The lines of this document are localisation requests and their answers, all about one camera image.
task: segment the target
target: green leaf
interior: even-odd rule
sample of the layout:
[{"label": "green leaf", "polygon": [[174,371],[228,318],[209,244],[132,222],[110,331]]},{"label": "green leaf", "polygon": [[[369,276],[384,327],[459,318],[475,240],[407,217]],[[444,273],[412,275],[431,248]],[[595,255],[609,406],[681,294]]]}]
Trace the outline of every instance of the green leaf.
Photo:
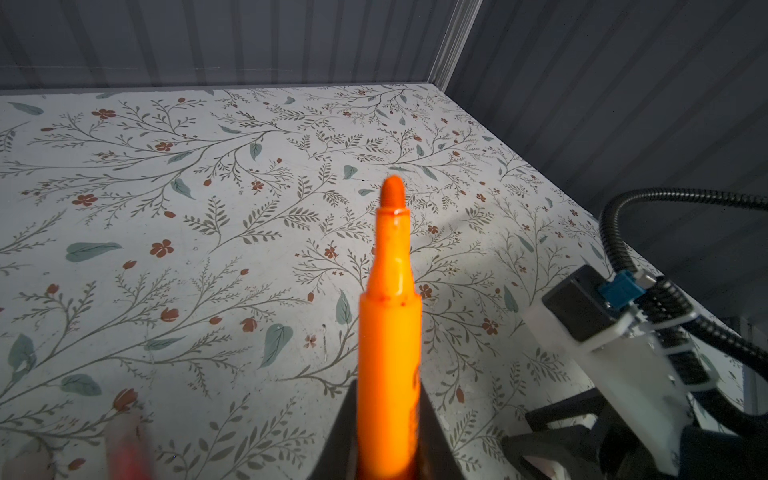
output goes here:
[{"label": "green leaf", "polygon": [[352,165],[344,165],[344,180],[349,180],[352,175],[357,173],[357,169]]},{"label": "green leaf", "polygon": [[529,252],[533,253],[533,247],[531,246],[531,244],[528,243],[528,241],[525,238],[520,237],[519,235],[518,235],[518,238],[520,239],[520,243],[523,244],[523,247],[527,248]]},{"label": "green leaf", "polygon": [[422,170],[424,171],[424,174],[427,177],[432,178],[433,180],[437,180],[437,177],[435,176],[435,174],[432,173],[432,171],[429,170],[427,167],[422,167]]},{"label": "green leaf", "polygon": [[144,344],[144,349],[148,352],[154,352],[156,350],[162,350],[165,347],[169,345],[173,345],[174,343],[178,342],[179,340],[183,339],[184,337],[179,336],[175,339],[161,339],[161,340],[150,340]]},{"label": "green leaf", "polygon": [[43,113],[43,109],[42,108],[33,107],[32,105],[17,104],[14,101],[10,101],[8,103],[13,105],[13,108],[15,108],[16,110],[23,111],[26,114],[39,115],[39,114]]},{"label": "green leaf", "polygon": [[504,285],[504,306],[506,306],[507,310],[510,312],[517,313],[518,310],[520,310],[518,303],[515,302],[515,298],[512,296],[512,292],[509,291],[509,288],[507,288],[506,285]]},{"label": "green leaf", "polygon": [[175,161],[182,160],[182,159],[186,158],[191,153],[192,153],[191,151],[183,151],[180,154],[175,154],[173,157],[168,159],[168,163],[172,164]]},{"label": "green leaf", "polygon": [[595,255],[597,258],[599,258],[600,260],[603,260],[603,254],[602,254],[602,253],[600,253],[600,250],[598,250],[598,249],[597,249],[597,248],[596,248],[594,245],[592,245],[591,243],[589,244],[589,246],[590,246],[590,247],[592,247],[592,253],[594,253],[594,255]]},{"label": "green leaf", "polygon": [[282,323],[274,323],[266,330],[264,339],[264,358],[259,368],[270,366],[277,359],[277,354],[293,336],[293,329]]},{"label": "green leaf", "polygon": [[192,200],[194,200],[194,198],[192,197],[192,190],[190,190],[190,188],[184,183],[184,180],[181,180],[180,178],[177,178],[176,180],[174,180],[174,181],[172,181],[170,183],[170,188],[174,192],[176,192],[178,194],[182,194],[185,197],[189,197]]},{"label": "green leaf", "polygon": [[82,396],[99,396],[101,387],[90,376],[84,373],[76,373],[66,376],[59,386],[62,392],[77,393]]},{"label": "green leaf", "polygon": [[37,362],[38,357],[35,355],[35,345],[32,340],[23,333],[19,334],[16,341],[13,342],[11,351],[8,352],[8,364],[13,368],[11,381],[13,383],[18,382],[32,370]]},{"label": "green leaf", "polygon": [[344,292],[339,295],[339,300],[336,302],[336,321],[341,325],[346,325],[352,319],[352,312],[349,311],[349,301],[346,299]]},{"label": "green leaf", "polygon": [[67,261],[70,262],[82,262],[88,260],[102,253],[107,253],[110,250],[117,248],[123,248],[119,243],[88,243],[78,242],[73,243],[67,247]]},{"label": "green leaf", "polygon": [[227,455],[232,453],[232,451],[235,449],[234,445],[231,447],[226,447],[223,450],[219,450],[218,452],[214,453],[209,459],[209,462],[218,462],[219,460],[224,460]]},{"label": "green leaf", "polygon": [[720,374],[717,372],[717,369],[715,368],[715,365],[712,363],[709,357],[707,357],[703,353],[700,353],[699,356],[701,357],[701,361],[704,362],[704,365],[706,365],[709,370],[714,372],[715,375],[720,376]]}]

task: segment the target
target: black cable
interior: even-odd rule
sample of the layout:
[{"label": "black cable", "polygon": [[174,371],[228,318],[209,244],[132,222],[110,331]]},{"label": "black cable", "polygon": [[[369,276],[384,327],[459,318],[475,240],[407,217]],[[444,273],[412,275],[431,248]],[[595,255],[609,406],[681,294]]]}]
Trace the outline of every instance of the black cable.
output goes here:
[{"label": "black cable", "polygon": [[[637,272],[629,250],[621,239],[618,226],[619,213],[629,204],[649,201],[715,204],[768,211],[768,197],[716,190],[660,187],[632,190],[618,195],[608,202],[600,215],[600,238],[606,257],[616,272],[622,270]],[[636,302],[653,323],[686,315],[693,309],[683,292],[664,277],[659,277],[656,284]],[[762,349],[701,316],[684,323],[682,327],[708,345],[741,361],[768,380],[768,353]],[[687,341],[683,330],[676,326],[658,330],[656,335],[663,348],[679,346]],[[686,385],[701,384],[709,380],[707,371],[693,352],[675,353],[668,358]],[[768,415],[748,415],[740,411],[718,389],[694,392],[693,395],[715,420],[739,435],[754,435],[760,430],[768,429],[766,421]]]}]

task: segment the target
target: red flower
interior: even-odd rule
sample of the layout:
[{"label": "red flower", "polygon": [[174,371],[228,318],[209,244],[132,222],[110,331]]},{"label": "red flower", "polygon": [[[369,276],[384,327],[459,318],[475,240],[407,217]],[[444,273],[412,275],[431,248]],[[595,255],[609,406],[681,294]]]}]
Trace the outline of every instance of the red flower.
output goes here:
[{"label": "red flower", "polygon": [[71,462],[69,462],[69,465],[67,465],[67,470],[69,470],[70,472],[73,472],[78,468],[80,468],[81,466],[83,466],[84,463],[85,463],[85,458],[76,458],[75,460],[72,460]]},{"label": "red flower", "polygon": [[163,243],[152,243],[152,250],[149,251],[149,254],[155,255],[157,258],[163,258],[166,253],[173,252],[174,248],[170,245],[170,240],[165,239]]},{"label": "red flower", "polygon": [[243,326],[243,331],[245,333],[253,332],[256,329],[257,323],[255,319],[245,319],[242,322],[240,322],[240,325]]},{"label": "red flower", "polygon": [[483,328],[483,330],[485,330],[485,332],[488,335],[498,335],[498,330],[497,330],[498,323],[496,323],[496,322],[494,322],[492,320],[484,318],[483,319],[482,328]]},{"label": "red flower", "polygon": [[160,319],[165,323],[171,323],[177,318],[179,318],[178,308],[169,310],[168,307],[165,307],[165,310],[163,310],[163,312],[160,314]]},{"label": "red flower", "polygon": [[73,200],[72,203],[75,205],[82,205],[83,207],[90,207],[93,205],[93,203],[98,200],[98,198],[94,197],[91,194],[88,195],[78,195],[77,200]]},{"label": "red flower", "polygon": [[133,389],[122,389],[118,396],[114,397],[112,407],[118,412],[127,412],[131,407],[131,403],[139,399],[139,394]]},{"label": "red flower", "polygon": [[421,293],[422,298],[432,298],[432,289],[427,283],[419,285],[419,293]]},{"label": "red flower", "polygon": [[99,117],[101,120],[117,117],[117,114],[114,113],[114,110],[107,110],[106,108],[99,108],[98,111],[92,111],[91,113]]}]

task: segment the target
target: orange marker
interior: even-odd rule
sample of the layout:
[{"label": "orange marker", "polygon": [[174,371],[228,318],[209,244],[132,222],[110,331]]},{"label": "orange marker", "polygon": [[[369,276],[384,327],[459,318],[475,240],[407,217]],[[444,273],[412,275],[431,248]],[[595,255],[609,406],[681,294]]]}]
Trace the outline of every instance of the orange marker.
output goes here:
[{"label": "orange marker", "polygon": [[422,298],[411,271],[411,212],[399,177],[384,181],[376,255],[360,296],[358,478],[415,478]]}]

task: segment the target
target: table surface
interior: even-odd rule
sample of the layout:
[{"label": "table surface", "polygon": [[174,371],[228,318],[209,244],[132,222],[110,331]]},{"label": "table surface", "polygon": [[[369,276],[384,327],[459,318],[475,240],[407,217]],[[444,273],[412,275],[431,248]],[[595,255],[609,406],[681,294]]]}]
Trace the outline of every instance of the table surface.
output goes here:
[{"label": "table surface", "polygon": [[[0,460],[44,442],[61,477],[103,478],[105,423],[140,409],[158,478],[305,478],[392,174],[466,477],[515,478],[500,435],[591,387],[521,311],[610,273],[597,221],[432,85],[6,96],[0,154]],[[741,403],[741,366],[698,349]]]}]

